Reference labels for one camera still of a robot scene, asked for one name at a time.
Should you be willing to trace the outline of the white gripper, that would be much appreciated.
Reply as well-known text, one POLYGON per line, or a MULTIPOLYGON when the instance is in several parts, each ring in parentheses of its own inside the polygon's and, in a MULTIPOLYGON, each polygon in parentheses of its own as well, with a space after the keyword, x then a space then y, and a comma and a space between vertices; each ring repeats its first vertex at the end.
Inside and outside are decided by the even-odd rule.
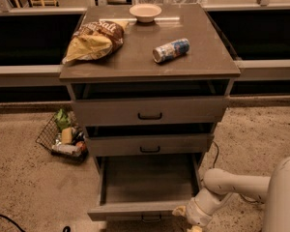
POLYGON ((187 218, 192 225, 187 232, 203 232, 201 227, 206 227, 212 220, 213 214, 222 208, 231 198, 232 193, 216 194, 207 188, 200 190, 192 197, 187 206, 178 206, 172 211, 175 217, 187 218))

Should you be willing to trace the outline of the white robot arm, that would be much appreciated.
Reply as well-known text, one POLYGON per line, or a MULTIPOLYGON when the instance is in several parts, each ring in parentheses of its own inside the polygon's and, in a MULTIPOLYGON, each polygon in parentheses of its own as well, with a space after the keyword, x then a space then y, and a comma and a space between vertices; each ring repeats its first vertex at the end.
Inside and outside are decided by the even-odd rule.
POLYGON ((290 157, 283 159, 270 177, 235 175, 212 168, 204 174, 203 183, 187 205, 172 212, 192 225, 188 232, 202 232, 234 193, 265 204, 262 232, 290 232, 290 157))

